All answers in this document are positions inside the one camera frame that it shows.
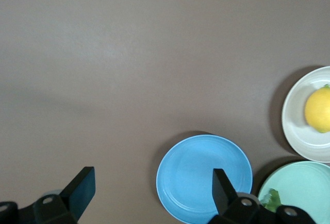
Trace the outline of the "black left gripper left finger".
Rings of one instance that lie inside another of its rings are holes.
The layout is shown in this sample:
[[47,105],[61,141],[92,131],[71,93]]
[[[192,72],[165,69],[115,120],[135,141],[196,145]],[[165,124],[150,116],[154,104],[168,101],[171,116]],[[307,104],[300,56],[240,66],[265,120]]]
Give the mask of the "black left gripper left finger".
[[0,202],[0,224],[78,224],[95,191],[95,168],[86,166],[59,193],[49,192],[22,209],[14,201]]

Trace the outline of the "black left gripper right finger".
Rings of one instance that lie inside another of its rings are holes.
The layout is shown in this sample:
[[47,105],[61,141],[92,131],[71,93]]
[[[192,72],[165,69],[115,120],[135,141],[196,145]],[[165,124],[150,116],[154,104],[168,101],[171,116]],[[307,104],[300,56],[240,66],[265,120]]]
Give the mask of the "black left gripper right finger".
[[238,194],[223,169],[214,169],[212,197],[218,214],[209,224],[314,224],[304,210],[281,205],[271,212],[251,194]]

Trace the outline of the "pale green plate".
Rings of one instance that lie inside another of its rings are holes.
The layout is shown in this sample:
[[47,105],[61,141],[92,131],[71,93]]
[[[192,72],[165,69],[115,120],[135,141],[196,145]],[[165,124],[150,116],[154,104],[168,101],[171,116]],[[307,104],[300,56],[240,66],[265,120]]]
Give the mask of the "pale green plate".
[[278,191],[281,204],[304,210],[316,224],[330,224],[330,166],[313,161],[287,164],[264,181],[258,193],[261,203],[271,189]]

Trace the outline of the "pale beige plate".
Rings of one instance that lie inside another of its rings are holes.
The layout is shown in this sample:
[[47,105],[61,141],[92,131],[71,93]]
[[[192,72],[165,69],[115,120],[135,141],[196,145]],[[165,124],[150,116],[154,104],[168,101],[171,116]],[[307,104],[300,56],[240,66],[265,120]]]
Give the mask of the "pale beige plate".
[[330,131],[319,133],[307,124],[304,116],[309,96],[330,85],[330,66],[324,66],[301,77],[288,92],[282,108],[282,128],[289,145],[302,157],[330,163]]

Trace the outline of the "blue plate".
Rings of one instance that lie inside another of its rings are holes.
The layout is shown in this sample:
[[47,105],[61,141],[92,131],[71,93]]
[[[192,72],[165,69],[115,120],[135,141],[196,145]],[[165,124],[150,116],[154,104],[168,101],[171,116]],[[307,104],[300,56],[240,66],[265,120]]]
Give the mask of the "blue plate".
[[201,134],[174,145],[157,170],[156,190],[163,207],[185,224],[207,224],[218,213],[212,197],[213,170],[218,168],[237,192],[251,192],[251,164],[234,142]]

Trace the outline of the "yellow lemon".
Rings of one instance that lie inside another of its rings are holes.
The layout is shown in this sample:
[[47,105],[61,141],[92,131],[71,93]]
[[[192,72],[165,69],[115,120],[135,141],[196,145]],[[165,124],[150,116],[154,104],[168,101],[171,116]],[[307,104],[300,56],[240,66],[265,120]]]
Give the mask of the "yellow lemon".
[[319,133],[330,132],[330,84],[309,96],[304,115],[306,122]]

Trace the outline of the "green lettuce leaf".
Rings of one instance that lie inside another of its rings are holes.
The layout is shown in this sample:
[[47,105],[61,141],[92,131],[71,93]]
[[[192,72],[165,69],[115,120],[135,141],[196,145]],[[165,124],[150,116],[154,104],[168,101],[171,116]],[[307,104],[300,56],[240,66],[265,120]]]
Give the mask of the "green lettuce leaf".
[[277,209],[282,205],[279,192],[273,188],[269,189],[268,193],[260,202],[265,209],[273,213],[275,213]]

